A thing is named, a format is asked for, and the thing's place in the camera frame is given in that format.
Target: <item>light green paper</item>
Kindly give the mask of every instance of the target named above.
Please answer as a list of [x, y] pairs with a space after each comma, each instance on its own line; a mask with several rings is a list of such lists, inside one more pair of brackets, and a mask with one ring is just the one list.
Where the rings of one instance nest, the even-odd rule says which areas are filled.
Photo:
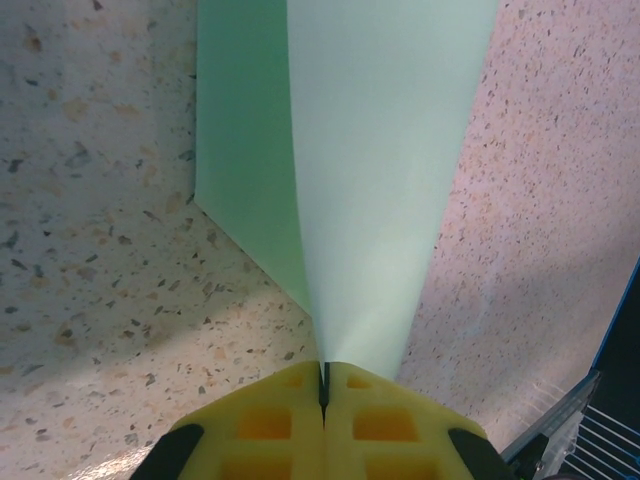
[[199, 2], [196, 202], [311, 311], [321, 361], [397, 373], [495, 10]]
[[298, 213], [326, 361], [398, 372], [496, 4], [288, 2]]
[[296, 210], [286, 1], [198, 4], [196, 203], [309, 311]]

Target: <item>speckled countertop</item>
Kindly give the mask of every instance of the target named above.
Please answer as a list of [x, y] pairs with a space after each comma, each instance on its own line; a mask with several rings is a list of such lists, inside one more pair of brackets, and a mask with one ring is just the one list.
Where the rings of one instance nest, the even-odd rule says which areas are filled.
[[[0, 4], [0, 476], [126, 478], [315, 357], [192, 203], [195, 0]], [[500, 8], [400, 381], [505, 446], [587, 371], [640, 252], [634, 0]]]

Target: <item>green paper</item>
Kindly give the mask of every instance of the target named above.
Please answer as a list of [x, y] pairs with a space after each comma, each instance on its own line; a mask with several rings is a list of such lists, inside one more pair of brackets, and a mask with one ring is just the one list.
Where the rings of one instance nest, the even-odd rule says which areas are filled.
[[195, 201], [309, 311], [286, 8], [284, 0], [199, 2]]
[[199, 3], [196, 202], [321, 361], [398, 371], [496, 3]]
[[298, 210], [326, 361], [400, 368], [496, 7], [288, 3]]

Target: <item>dark speck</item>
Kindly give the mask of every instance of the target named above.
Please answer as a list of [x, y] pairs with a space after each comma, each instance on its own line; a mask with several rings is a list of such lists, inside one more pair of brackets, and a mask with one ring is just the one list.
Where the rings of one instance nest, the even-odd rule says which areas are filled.
[[207, 241], [213, 245], [214, 247], [216, 247], [216, 240], [218, 239], [218, 234], [216, 233], [215, 230], [211, 230], [209, 232], [209, 235], [207, 235]]
[[193, 150], [186, 150], [178, 155], [178, 160], [183, 160], [185, 162], [190, 162], [196, 158], [196, 153]]
[[35, 372], [36, 370], [42, 367], [44, 367], [44, 365], [29, 365], [27, 368], [24, 369], [24, 372], [22, 372], [22, 376], [26, 377], [30, 373]]
[[36, 31], [29, 25], [25, 25], [25, 28], [27, 30], [27, 38], [24, 41], [25, 47], [33, 53], [41, 52], [42, 42], [38, 38]]
[[0, 247], [1, 248], [8, 248], [9, 250], [13, 250], [13, 247], [15, 247], [16, 243], [18, 243], [18, 239], [19, 238], [20, 238], [20, 234], [18, 233], [17, 230], [14, 230], [14, 232], [7, 239], [7, 241], [6, 242], [2, 242]]
[[84, 167], [93, 160], [86, 147], [81, 142], [76, 142], [76, 153], [67, 158], [65, 166], [71, 169]]
[[15, 258], [11, 259], [11, 265], [13, 265], [14, 267], [18, 267], [21, 270], [29, 270], [27, 267], [24, 266], [24, 263], [20, 262], [19, 260], [16, 260]]
[[15, 160], [11, 160], [9, 164], [9, 173], [16, 173], [20, 168], [20, 164], [24, 162], [24, 160], [16, 158]]
[[156, 217], [153, 213], [151, 213], [149, 210], [143, 210], [142, 213], [144, 213], [151, 220], [157, 220], [158, 222], [160, 221], [160, 219]]
[[124, 436], [124, 443], [127, 445], [137, 445], [138, 444], [138, 434], [137, 433], [128, 433]]

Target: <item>terrazzo countertop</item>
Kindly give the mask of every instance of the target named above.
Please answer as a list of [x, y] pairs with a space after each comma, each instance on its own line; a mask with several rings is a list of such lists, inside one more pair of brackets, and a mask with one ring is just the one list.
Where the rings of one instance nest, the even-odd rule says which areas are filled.
[[[586, 373], [640, 252], [634, 0], [506, 1], [400, 381], [504, 447]], [[315, 358], [192, 202], [195, 0], [0, 3], [0, 476], [126, 478]]]

